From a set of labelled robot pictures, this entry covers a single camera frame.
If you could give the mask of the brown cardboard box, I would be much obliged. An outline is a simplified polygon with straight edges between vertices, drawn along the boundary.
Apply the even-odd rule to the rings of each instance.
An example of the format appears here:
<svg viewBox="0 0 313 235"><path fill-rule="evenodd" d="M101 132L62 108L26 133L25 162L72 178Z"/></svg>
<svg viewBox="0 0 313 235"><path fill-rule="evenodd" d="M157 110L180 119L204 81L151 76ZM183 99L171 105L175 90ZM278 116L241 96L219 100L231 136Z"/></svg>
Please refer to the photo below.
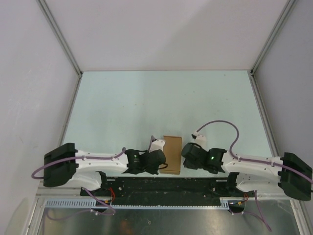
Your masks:
<svg viewBox="0 0 313 235"><path fill-rule="evenodd" d="M165 140L163 152L168 166L165 169L160 170L160 173L180 175L182 137L163 136L163 138Z"/></svg>

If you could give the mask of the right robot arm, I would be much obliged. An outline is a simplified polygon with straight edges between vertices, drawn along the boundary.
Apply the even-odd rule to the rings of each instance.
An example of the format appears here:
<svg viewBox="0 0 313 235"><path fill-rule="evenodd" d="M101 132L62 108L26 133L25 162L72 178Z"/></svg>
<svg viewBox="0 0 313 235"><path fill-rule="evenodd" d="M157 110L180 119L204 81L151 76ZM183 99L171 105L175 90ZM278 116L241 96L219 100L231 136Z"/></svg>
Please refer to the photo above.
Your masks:
<svg viewBox="0 0 313 235"><path fill-rule="evenodd" d="M221 148L203 149L188 143L181 151L184 167L212 174L228 173L225 190L230 196L241 192L284 193L287 197L310 201L313 169L293 153L282 157L239 156Z"/></svg>

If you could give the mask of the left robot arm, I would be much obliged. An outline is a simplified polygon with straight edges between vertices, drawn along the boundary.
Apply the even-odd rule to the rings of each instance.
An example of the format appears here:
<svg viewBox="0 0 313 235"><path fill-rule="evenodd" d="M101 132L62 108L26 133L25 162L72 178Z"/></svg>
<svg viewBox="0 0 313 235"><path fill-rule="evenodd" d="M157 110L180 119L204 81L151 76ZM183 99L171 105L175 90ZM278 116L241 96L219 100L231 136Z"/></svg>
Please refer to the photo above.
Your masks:
<svg viewBox="0 0 313 235"><path fill-rule="evenodd" d="M101 196L108 190L104 181L107 173L157 175L166 163L164 146L164 140L154 140L148 150L123 148L121 153L113 155L77 150L74 143L66 143L45 154L43 185L86 188Z"/></svg>

